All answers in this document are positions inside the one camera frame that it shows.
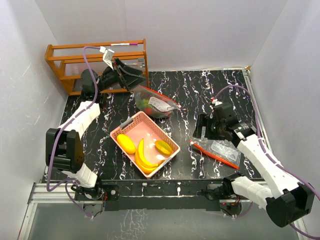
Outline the green grape bunch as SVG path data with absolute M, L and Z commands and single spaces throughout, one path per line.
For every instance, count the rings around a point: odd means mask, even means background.
M 149 107 L 149 100 L 148 99 L 138 99 L 136 101 L 136 107 L 139 110 L 144 111 L 146 108 Z

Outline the clear orange-zip bag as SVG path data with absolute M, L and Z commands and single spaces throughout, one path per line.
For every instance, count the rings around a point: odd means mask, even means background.
M 133 89 L 136 107 L 150 117 L 161 119 L 172 117 L 181 106 L 169 97 L 145 86 Z

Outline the red strawberry bunch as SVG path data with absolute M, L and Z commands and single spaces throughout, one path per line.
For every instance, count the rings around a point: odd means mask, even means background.
M 154 96 L 145 99 L 148 99 L 148 107 L 144 110 L 147 115 L 154 118 L 164 118 L 167 116 L 169 105 L 165 101 Z

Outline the yellow banana bunch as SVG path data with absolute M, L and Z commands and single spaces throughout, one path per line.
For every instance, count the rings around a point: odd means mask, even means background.
M 157 163 L 150 162 L 145 155 L 144 146 L 145 146 L 145 141 L 144 139 L 141 139 L 136 149 L 134 160 L 138 168 L 144 174 L 149 175 L 152 172 L 154 172 L 161 164 L 163 164 L 165 160 L 164 159 L 160 160 Z

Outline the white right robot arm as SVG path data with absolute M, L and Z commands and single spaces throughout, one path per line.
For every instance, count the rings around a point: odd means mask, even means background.
M 207 190 L 208 194 L 220 194 L 230 199 L 237 195 L 245 197 L 266 210 L 272 222 L 281 228 L 308 215 L 315 198 L 311 187 L 285 172 L 279 161 L 270 160 L 257 129 L 249 122 L 239 122 L 230 103 L 214 99 L 212 106 L 211 114 L 198 116 L 192 136 L 231 142 L 250 160 L 266 185 L 236 172 L 225 177 L 220 187 Z

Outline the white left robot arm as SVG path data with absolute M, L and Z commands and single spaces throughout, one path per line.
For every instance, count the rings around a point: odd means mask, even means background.
M 103 195 L 102 185 L 97 183 L 98 176 L 85 164 L 81 138 L 94 119 L 101 113 L 103 102 L 101 92 L 120 85 L 130 91 L 146 81 L 143 71 L 133 68 L 116 58 L 98 75 L 90 67 L 81 75 L 82 102 L 74 114 L 58 128 L 50 128 L 45 136 L 45 154 L 47 171 L 47 191 L 54 187 L 50 185 L 52 170 L 64 172 L 68 178 L 64 183 L 73 183 L 86 188 L 86 194 L 93 200 Z

